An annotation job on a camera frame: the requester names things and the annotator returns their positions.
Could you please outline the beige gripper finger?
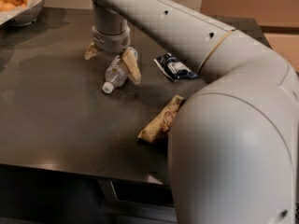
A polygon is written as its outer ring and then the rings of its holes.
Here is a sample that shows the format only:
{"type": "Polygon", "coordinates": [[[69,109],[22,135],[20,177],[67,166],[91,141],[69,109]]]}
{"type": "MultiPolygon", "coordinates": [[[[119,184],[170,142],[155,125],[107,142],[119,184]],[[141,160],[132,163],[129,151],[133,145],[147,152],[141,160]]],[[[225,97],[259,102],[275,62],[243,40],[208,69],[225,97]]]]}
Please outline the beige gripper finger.
{"type": "Polygon", "coordinates": [[[101,53],[101,50],[92,42],[87,48],[84,58],[90,60],[92,57],[95,57],[101,53]]]}
{"type": "Polygon", "coordinates": [[[141,73],[137,64],[137,51],[133,48],[127,48],[121,55],[121,60],[124,63],[125,72],[129,79],[138,85],[141,82],[141,73]]]}

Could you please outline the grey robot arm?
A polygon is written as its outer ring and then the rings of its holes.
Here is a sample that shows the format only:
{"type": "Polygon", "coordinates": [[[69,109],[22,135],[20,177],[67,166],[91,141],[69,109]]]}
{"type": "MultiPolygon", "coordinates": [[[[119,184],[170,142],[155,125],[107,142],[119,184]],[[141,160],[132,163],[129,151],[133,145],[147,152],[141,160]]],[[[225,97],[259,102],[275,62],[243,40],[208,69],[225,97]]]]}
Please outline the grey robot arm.
{"type": "Polygon", "coordinates": [[[170,0],[92,0],[94,40],[120,15],[206,86],[179,110],[168,138],[178,224],[295,224],[298,76],[250,36],[170,0]]]}

